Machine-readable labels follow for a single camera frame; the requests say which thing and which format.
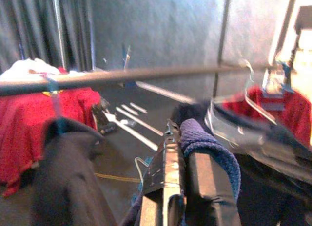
black jacket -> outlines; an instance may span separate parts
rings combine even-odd
[[[34,180],[32,225],[117,225],[90,161],[101,143],[101,134],[79,122],[61,118],[49,124],[44,160]]]

dark floor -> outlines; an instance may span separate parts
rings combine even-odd
[[[166,119],[170,117],[173,108],[178,102],[141,88],[97,87],[111,106],[110,112],[121,104],[136,103],[147,109],[148,114],[140,113],[139,118],[160,131],[165,130]],[[124,117],[117,113],[118,120]],[[159,143],[161,137],[141,125],[135,125],[134,130],[141,133],[154,143]],[[103,155],[94,161],[95,172],[121,177],[139,178],[134,158],[145,159],[153,156],[154,151],[142,142],[132,137],[122,129],[107,135],[107,144],[103,147]],[[114,217],[120,222],[131,206],[133,194],[138,192],[138,183],[116,181],[98,178],[103,193],[108,200]],[[0,225],[27,226],[29,225],[29,211],[31,205],[32,188],[28,184],[17,193],[7,198],[0,197]]]

red tablecloth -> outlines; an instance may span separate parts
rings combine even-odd
[[[91,88],[65,90],[59,94],[62,116],[95,127],[91,106],[100,95]],[[55,117],[52,99],[43,93],[0,98],[0,182],[8,196],[20,187],[20,177],[42,158],[44,123]]]

gray wall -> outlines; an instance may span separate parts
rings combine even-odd
[[[275,24],[287,0],[231,0],[223,59],[266,64]],[[131,45],[130,68],[216,65],[224,0],[93,0],[96,65],[121,68],[121,47]],[[218,94],[241,91],[245,74],[220,76]],[[208,98],[213,75],[148,81],[194,98]]]

red shirt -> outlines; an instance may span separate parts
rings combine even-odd
[[[300,93],[284,92],[282,98],[266,98],[259,86],[252,86],[248,89],[249,98],[261,106],[265,103],[282,103],[284,110],[268,111],[276,120],[284,125],[304,146],[309,147],[311,134],[311,103]],[[243,93],[237,94],[235,98],[242,98]],[[245,101],[227,102],[223,106],[237,114],[246,115],[255,120],[267,119],[254,110]]]

